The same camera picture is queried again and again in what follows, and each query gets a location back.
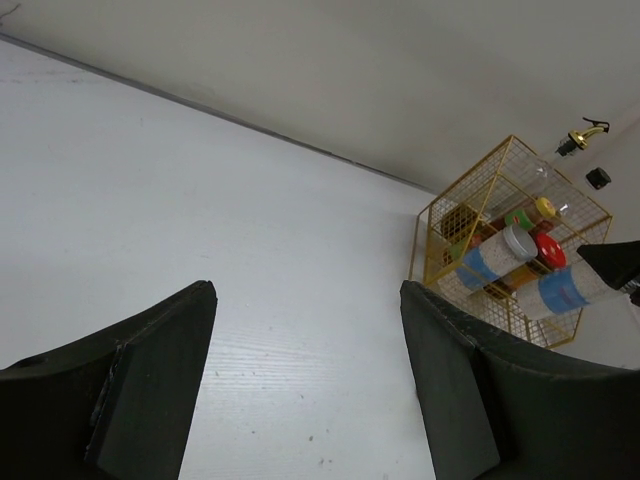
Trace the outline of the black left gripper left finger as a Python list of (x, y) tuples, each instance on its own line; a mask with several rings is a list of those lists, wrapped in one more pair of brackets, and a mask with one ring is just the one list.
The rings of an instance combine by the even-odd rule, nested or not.
[(216, 308), (200, 280), (2, 369), (2, 478), (178, 478)]

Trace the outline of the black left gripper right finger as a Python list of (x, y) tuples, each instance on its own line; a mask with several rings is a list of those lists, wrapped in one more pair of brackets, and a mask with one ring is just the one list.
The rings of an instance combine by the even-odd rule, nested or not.
[(439, 479), (635, 479), (639, 374), (535, 346), (423, 285), (401, 317)]

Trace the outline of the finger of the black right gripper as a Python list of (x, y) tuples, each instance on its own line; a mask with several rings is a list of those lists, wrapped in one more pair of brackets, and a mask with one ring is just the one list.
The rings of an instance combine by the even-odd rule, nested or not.
[(578, 255), (612, 289), (621, 290), (639, 279), (640, 241), (608, 244), (585, 244)]

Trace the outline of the blue label shaker jar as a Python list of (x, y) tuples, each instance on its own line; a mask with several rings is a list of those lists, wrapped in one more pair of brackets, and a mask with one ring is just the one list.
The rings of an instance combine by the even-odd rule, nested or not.
[(586, 261), (580, 261), (525, 284), (515, 292), (515, 299), (529, 320), (539, 321), (622, 295)]
[(440, 292), (466, 298), (533, 260), (538, 249), (527, 231), (510, 225), (462, 257), (462, 263), (437, 281)]

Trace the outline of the red lid dark sauce jar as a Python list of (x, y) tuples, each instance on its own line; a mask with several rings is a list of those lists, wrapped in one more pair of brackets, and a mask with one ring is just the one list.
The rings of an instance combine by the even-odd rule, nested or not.
[(520, 287), (567, 266), (567, 257), (560, 244), (546, 233), (534, 233), (532, 239), (537, 256), (504, 277), (484, 287), (495, 299), (511, 296)]

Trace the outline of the red label vinegar bottle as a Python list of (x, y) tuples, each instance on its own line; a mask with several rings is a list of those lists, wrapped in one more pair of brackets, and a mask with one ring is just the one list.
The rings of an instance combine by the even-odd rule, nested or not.
[(585, 180), (587, 184), (596, 191), (602, 190), (612, 182), (610, 175), (601, 167), (590, 170), (585, 175)]

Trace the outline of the green label sauce bottle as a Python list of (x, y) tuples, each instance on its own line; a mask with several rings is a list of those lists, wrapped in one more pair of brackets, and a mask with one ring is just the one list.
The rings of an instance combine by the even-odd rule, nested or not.
[(470, 206), (463, 204), (447, 213), (440, 222), (440, 231), (450, 245), (441, 254), (445, 265), (453, 263), (468, 250), (479, 246), (510, 225), (532, 231), (556, 215), (556, 207), (546, 197), (529, 200), (518, 208), (485, 222)]

